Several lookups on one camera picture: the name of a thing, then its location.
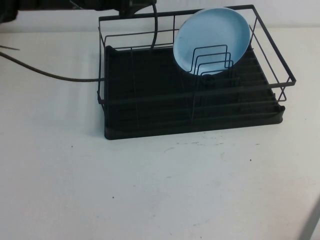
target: plate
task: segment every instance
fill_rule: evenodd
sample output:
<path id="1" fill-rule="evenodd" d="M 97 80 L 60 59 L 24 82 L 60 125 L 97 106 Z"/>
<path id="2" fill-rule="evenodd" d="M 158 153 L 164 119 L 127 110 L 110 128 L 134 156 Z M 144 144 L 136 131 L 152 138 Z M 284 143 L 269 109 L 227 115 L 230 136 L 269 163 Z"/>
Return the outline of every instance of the plate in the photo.
<path id="1" fill-rule="evenodd" d="M 180 28 L 173 44 L 177 64 L 193 75 L 218 74 L 236 64 L 250 43 L 245 18 L 229 8 L 204 9 Z"/>

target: black drip tray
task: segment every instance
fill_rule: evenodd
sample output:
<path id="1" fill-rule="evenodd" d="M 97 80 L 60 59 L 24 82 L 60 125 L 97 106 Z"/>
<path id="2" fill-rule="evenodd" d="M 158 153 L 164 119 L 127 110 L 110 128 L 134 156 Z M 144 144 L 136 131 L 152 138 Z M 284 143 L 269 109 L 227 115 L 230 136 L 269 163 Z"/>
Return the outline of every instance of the black drip tray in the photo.
<path id="1" fill-rule="evenodd" d="M 152 52 L 106 47 L 105 72 L 107 139 L 269 125 L 283 120 L 285 107 L 278 104 L 271 89 L 241 90 L 269 84 L 251 47 L 229 70 L 198 78 L 177 66 L 172 47 Z"/>

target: dish rack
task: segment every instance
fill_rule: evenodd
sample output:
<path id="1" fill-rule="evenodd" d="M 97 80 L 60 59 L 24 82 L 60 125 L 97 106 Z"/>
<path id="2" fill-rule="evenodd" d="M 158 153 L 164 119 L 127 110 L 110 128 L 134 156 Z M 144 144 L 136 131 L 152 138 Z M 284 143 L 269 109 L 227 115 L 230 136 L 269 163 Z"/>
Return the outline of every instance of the dish rack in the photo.
<path id="1" fill-rule="evenodd" d="M 251 26 L 251 40 L 244 56 L 233 63 L 227 45 L 203 46 L 219 48 L 224 61 L 201 64 L 224 63 L 224 71 L 210 75 L 211 71 L 197 76 L 183 71 L 175 62 L 173 44 L 176 19 L 195 14 L 201 9 L 161 12 L 158 17 L 171 17 L 173 28 L 158 33 L 172 33 L 169 43 L 111 47 L 107 40 L 114 37 L 147 35 L 153 31 L 106 35 L 103 38 L 101 22 L 120 20 L 119 16 L 99 17 L 99 77 L 98 102 L 104 112 L 105 137 L 109 140 L 180 134 L 200 131 L 252 127 L 279 124 L 283 121 L 285 107 L 280 102 L 287 100 L 285 89 L 294 86 L 296 79 L 279 52 L 275 42 L 253 5 L 228 7 L 235 11 L 250 10 L 255 20 Z M 153 13 L 136 14 L 132 19 L 154 18 Z M 255 33 L 257 25 L 263 32 L 272 51 L 287 75 L 281 82 L 273 69 L 262 44 Z M 192 68 L 199 69 L 193 51 Z M 260 56 L 269 68 L 274 83 L 267 80 Z"/>

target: white table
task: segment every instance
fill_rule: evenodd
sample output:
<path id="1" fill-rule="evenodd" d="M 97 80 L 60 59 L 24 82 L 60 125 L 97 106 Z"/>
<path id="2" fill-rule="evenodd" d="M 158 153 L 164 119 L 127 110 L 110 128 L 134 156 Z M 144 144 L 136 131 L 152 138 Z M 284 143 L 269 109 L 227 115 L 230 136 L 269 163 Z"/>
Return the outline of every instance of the white table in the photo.
<path id="1" fill-rule="evenodd" d="M 311 235 L 320 197 L 320 28 L 270 32 L 297 78 L 282 124 L 147 138 L 104 138 L 96 83 L 0 58 L 0 238 Z M 0 45 L 20 48 L 3 52 L 44 71 L 98 76 L 97 32 L 0 34 Z"/>

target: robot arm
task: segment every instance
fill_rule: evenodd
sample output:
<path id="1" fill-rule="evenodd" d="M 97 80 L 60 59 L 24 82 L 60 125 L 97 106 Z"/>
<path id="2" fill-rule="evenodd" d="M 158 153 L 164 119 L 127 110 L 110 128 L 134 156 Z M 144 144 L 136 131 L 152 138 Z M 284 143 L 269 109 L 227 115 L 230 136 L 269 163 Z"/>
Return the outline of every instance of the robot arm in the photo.
<path id="1" fill-rule="evenodd" d="M 0 23 L 16 19 L 18 11 L 34 10 L 117 10 L 122 18 L 131 17 L 157 0 L 0 0 Z"/>

